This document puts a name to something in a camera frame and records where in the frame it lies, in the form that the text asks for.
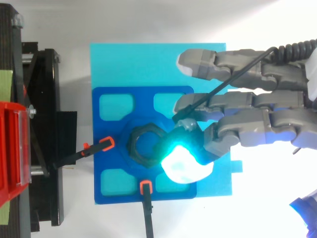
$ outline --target red object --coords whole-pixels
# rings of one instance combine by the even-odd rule
[[[24,106],[0,102],[0,207],[31,181],[29,128]]]
[[[114,147],[114,139],[113,139],[111,136],[108,136],[108,137],[106,137],[106,138],[104,138],[104,139],[101,139],[101,140],[99,141],[99,143],[104,142],[104,141],[106,141],[106,140],[110,140],[111,145],[110,145],[109,147],[103,149],[103,151],[110,150],[110,149],[112,149],[112,148]]]
[[[152,186],[152,182],[150,180],[143,180],[142,182],[140,182],[140,192],[143,195],[143,185],[148,184],[150,186],[150,194],[153,193],[153,186]]]
[[[90,148],[90,145],[87,142],[85,142],[84,143],[84,150],[88,150],[89,148]]]

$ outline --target coiled cable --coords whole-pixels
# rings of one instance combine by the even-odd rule
[[[271,60],[277,64],[285,64],[298,60],[306,60],[317,48],[317,40],[304,41],[299,43],[280,46],[278,51],[272,54]]]

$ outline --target black cable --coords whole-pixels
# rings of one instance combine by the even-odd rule
[[[277,64],[285,64],[298,60],[308,59],[317,48],[317,40],[304,41],[280,46],[278,51],[272,54],[272,62]]]
[[[248,72],[253,66],[255,66],[257,63],[259,63],[261,60],[263,60],[265,57],[267,57],[269,54],[274,52],[275,55],[278,55],[278,49],[277,47],[271,47],[258,57],[256,57],[252,62],[250,62],[248,65],[246,65],[243,69],[238,71],[237,73],[233,74],[229,79],[224,81],[222,84],[220,84],[218,87],[213,89],[210,93],[202,97],[200,100],[196,101],[195,103],[188,105],[187,107],[183,108],[182,110],[178,111],[172,119],[175,123],[177,123],[179,120],[185,119],[188,117],[190,113],[192,113],[195,108],[197,108],[202,103],[210,100],[214,95],[216,95],[218,92],[220,92],[222,89],[224,89],[226,86],[228,86],[230,83],[232,83],[234,80],[241,77],[244,73]]]

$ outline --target black clamp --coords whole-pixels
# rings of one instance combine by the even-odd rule
[[[153,192],[152,182],[149,180],[144,180],[140,183],[140,191],[144,197],[143,212],[145,220],[145,230],[147,238],[154,238],[153,225],[152,225],[152,200],[151,193]]]
[[[97,144],[97,145],[88,145],[88,143],[85,143],[84,150],[79,151],[73,155],[67,156],[66,158],[63,158],[60,161],[53,163],[53,167],[55,169],[58,169],[58,168],[61,168],[65,165],[72,164],[81,158],[91,156],[91,155],[96,154],[97,152],[100,152],[100,151],[110,150],[113,147],[114,147],[114,140],[110,136],[100,140],[99,144]]]

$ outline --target white object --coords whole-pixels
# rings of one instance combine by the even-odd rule
[[[308,98],[314,101],[317,98],[317,50],[315,49],[311,57],[305,63]]]
[[[192,183],[209,176],[213,162],[199,164],[195,157],[183,146],[177,145],[161,162],[166,175],[176,183]]]

